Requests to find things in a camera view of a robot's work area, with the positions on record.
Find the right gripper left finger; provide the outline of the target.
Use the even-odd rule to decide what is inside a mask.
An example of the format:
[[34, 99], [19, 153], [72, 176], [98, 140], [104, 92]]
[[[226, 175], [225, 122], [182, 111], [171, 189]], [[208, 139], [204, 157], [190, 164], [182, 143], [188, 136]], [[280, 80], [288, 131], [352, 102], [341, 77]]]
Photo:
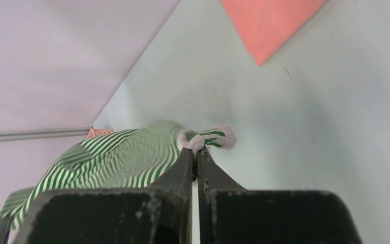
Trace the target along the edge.
[[40, 194], [15, 243], [191, 243], [193, 152], [145, 188]]

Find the green white striped garment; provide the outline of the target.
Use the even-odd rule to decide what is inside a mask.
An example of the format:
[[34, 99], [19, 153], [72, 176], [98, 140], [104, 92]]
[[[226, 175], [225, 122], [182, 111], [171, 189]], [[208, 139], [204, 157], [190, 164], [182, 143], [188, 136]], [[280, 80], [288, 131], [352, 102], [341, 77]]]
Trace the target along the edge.
[[184, 148], [196, 153], [205, 146], [232, 149], [236, 143], [227, 125], [196, 132], [170, 120], [86, 139], [63, 153], [35, 186], [10, 193], [0, 220], [10, 217], [11, 228], [17, 229], [33, 201], [48, 190], [144, 188], [164, 174]]

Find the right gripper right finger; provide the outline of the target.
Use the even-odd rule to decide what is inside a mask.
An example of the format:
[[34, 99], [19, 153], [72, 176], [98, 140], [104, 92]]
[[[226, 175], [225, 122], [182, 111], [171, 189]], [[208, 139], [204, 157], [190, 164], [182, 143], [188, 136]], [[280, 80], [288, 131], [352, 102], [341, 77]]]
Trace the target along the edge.
[[361, 243], [342, 199], [322, 190], [248, 190], [197, 154], [201, 243]]

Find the salmon pink t-shirt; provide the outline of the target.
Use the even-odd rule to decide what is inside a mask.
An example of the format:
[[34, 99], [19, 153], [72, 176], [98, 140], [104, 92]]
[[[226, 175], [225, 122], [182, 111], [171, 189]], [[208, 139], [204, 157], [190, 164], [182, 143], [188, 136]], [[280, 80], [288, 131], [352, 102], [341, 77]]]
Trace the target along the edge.
[[324, 0], [223, 0], [246, 51], [261, 66], [317, 11]]

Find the pink plastic laundry basket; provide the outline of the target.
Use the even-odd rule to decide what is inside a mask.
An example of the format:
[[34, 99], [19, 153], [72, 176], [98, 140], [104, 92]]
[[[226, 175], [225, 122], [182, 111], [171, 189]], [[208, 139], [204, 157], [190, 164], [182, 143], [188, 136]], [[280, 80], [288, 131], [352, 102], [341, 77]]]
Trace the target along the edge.
[[89, 130], [88, 135], [86, 136], [85, 139], [88, 140], [88, 139], [91, 139], [91, 138], [94, 138], [94, 137], [108, 135], [108, 134], [112, 134], [112, 133], [114, 133], [114, 130], [91, 128]]

